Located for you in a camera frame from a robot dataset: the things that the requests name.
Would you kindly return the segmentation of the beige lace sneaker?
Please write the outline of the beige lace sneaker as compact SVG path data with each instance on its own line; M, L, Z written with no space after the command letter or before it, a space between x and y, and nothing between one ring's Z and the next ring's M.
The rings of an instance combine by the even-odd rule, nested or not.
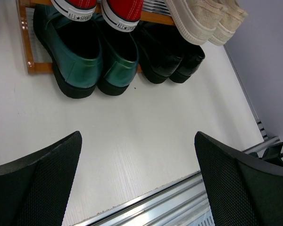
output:
M182 37L193 45L203 45L212 37L228 7L215 0L165 0Z
M215 2L224 5L227 11L208 41L217 46L222 46L233 37L248 13L240 8L237 0L215 0Z

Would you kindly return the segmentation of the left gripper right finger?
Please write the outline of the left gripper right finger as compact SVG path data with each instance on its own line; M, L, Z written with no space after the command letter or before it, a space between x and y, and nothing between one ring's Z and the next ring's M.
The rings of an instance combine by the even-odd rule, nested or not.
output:
M200 131L194 145L215 225L283 226L283 166Z

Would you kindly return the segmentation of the black loafer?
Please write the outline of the black loafer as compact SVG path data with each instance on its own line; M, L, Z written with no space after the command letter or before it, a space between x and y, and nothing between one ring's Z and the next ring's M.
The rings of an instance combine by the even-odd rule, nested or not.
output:
M154 84L167 80L183 59L175 26L141 21L131 33L139 50L139 64Z
M186 82L199 68L205 59L205 53L201 46L193 45L186 40L180 43L183 59L177 69L169 77L175 83Z

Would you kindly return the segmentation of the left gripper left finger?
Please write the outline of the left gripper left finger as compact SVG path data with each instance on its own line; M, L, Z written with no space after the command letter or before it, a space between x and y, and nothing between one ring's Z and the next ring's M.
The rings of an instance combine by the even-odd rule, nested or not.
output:
M0 226L60 226L66 212L82 136L0 165Z

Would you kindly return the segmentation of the red canvas shoe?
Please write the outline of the red canvas shoe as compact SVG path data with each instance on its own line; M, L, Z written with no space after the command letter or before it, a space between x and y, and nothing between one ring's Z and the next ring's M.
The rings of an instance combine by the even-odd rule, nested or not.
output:
M101 13L112 28L132 32L140 21L143 3L143 0L102 0Z
M96 0L51 0L55 9L70 20L85 22L97 7Z

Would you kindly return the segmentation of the green loafer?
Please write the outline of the green loafer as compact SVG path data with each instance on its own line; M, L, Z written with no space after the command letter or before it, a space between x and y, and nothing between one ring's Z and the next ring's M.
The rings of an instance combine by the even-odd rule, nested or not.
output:
M139 61L139 51L130 33L112 28L102 15L94 22L100 37L103 69L98 88L109 96L123 94L133 81Z
M90 96L103 70L103 50L93 20L77 22L53 6L37 4L33 30L52 59L59 89L73 99Z

